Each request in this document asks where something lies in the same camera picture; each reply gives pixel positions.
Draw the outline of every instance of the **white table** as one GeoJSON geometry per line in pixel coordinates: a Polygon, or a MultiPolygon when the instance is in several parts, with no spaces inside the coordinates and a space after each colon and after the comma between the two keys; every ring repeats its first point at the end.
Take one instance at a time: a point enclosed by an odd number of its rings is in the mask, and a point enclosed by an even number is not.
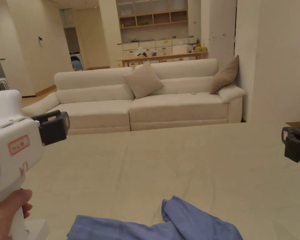
{"type": "Polygon", "coordinates": [[[30,219],[47,220],[49,239],[66,239],[77,214],[152,225],[162,199],[176,195],[244,239],[300,239],[300,165],[283,156],[283,126],[69,136],[28,172],[30,219]]]}

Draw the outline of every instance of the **brown throw pillow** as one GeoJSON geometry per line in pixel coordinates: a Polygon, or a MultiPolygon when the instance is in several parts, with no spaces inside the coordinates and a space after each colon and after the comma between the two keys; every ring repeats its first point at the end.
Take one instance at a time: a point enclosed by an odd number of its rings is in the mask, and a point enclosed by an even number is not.
{"type": "Polygon", "coordinates": [[[238,75],[238,68],[239,56],[236,56],[227,66],[218,71],[213,77],[210,86],[210,94],[217,94],[221,88],[233,83],[238,75]]]}
{"type": "Polygon", "coordinates": [[[163,87],[163,83],[147,61],[131,74],[123,76],[128,82],[136,98],[142,98],[163,87]]]}

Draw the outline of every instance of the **red label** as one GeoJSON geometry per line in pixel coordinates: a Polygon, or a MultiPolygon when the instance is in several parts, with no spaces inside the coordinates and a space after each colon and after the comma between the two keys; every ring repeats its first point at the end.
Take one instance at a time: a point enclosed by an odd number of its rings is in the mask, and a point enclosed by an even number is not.
{"type": "Polygon", "coordinates": [[[28,135],[24,135],[23,137],[16,139],[15,141],[9,143],[8,145],[10,154],[12,156],[29,146],[30,146],[30,141],[28,135]]]}

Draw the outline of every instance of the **sofa seat cushion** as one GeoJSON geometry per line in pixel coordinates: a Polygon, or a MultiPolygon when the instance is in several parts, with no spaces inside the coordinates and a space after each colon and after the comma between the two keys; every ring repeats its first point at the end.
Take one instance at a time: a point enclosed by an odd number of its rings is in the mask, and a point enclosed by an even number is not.
{"type": "Polygon", "coordinates": [[[60,104],[49,112],[68,112],[70,129],[130,126],[128,109],[132,100],[78,102],[60,104]]]}
{"type": "Polygon", "coordinates": [[[154,95],[136,99],[131,123],[227,119],[228,104],[208,92],[154,95]]]}

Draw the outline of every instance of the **yellow object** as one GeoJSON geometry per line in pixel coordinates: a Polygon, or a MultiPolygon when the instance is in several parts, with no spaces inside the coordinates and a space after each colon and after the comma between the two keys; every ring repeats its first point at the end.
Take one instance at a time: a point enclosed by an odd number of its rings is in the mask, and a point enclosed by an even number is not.
{"type": "Polygon", "coordinates": [[[206,53],[208,51],[208,49],[206,47],[196,47],[195,48],[195,52],[196,53],[206,53]]]}

